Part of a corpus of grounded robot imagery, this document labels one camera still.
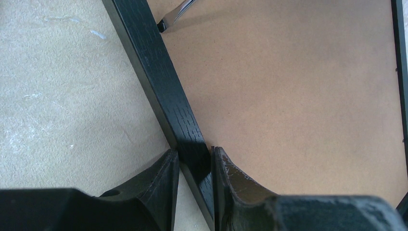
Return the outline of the black sunflower photo frame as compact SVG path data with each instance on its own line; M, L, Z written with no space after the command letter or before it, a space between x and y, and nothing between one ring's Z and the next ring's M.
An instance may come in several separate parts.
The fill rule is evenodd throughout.
M279 195L367 195L406 217L402 0L103 2L214 231L212 148Z

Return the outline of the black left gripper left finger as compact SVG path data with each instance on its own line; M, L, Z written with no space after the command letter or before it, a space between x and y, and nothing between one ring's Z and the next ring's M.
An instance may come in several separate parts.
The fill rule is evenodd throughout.
M1 190L3 231L171 231L179 158L168 150L121 185L90 196L72 188Z

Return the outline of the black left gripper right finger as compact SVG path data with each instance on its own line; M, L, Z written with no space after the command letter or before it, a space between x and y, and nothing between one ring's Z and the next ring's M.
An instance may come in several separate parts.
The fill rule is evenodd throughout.
M406 217L367 195L279 195L212 148L217 231L405 231Z

